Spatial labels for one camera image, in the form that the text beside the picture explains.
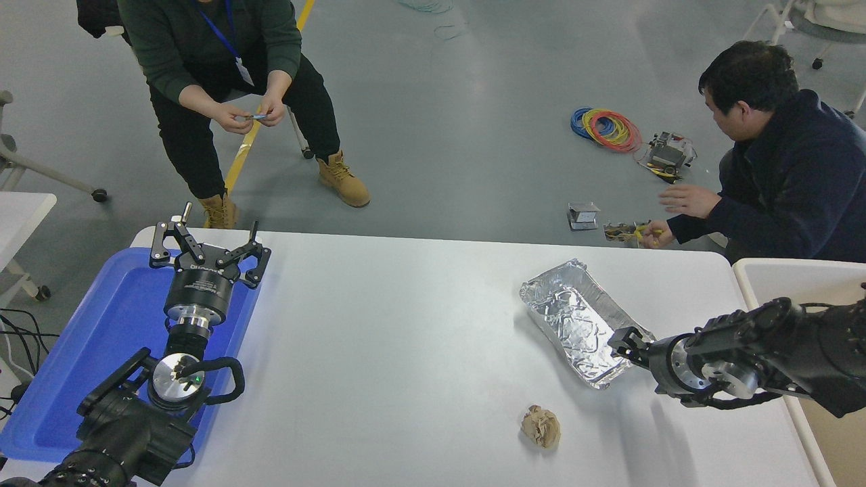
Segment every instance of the yellow floor line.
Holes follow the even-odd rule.
[[[298,17],[298,30],[304,30],[304,25],[310,17],[310,10],[313,9],[313,3],[315,3],[315,0],[307,0],[307,3],[304,4],[304,10],[301,11],[301,15]],[[259,106],[255,111],[258,113],[261,108],[262,107]],[[243,142],[241,142],[241,146],[237,149],[235,160],[231,163],[229,175],[225,179],[225,187],[229,191],[229,194],[231,194],[231,191],[235,188],[235,183],[237,182],[238,177],[241,176],[243,163],[247,161],[249,150],[253,147],[255,136],[259,133],[259,127],[261,126],[262,124],[259,122],[253,122],[253,129],[243,136]]]

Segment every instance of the crumpled paper ball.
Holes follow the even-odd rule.
[[[559,444],[559,420],[556,414],[540,406],[529,406],[520,429],[541,448],[553,448]]]

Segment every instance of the red wire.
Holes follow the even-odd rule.
[[[626,130],[629,131],[629,138],[624,143],[615,143],[607,140],[601,133],[598,132],[598,128],[596,127],[598,119],[603,117],[611,120],[619,120],[620,122],[622,122]],[[638,148],[640,148],[643,143],[643,140],[641,139],[641,133],[639,130],[637,130],[635,124],[631,123],[631,120],[625,118],[621,114],[618,114],[617,112],[612,112],[610,110],[596,112],[592,116],[590,124],[587,128],[592,132],[592,135],[594,135],[594,139],[599,144],[619,153],[634,152]]]

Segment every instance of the green sweater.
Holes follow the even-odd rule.
[[[235,59],[198,9],[241,56],[253,42],[264,38],[268,71],[279,69],[294,78],[301,62],[301,33],[289,0],[234,0],[235,39],[223,0],[118,0],[118,6],[147,81],[175,102],[184,88],[198,84],[184,68],[185,62],[214,64]]]

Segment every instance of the person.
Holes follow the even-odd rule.
[[[233,228],[210,121],[248,133],[252,113],[225,101],[232,90],[259,94],[265,127],[288,105],[319,161],[320,181],[354,207],[370,202],[346,166],[322,76],[301,53],[289,0],[118,0],[120,18],[150,88],[165,152],[204,207],[206,228]]]
[[[642,246],[720,232],[731,264],[746,256],[866,263],[866,133],[799,89],[785,49],[737,42],[698,91],[734,141],[720,163],[721,191],[669,187],[659,203],[677,215],[652,220]]]

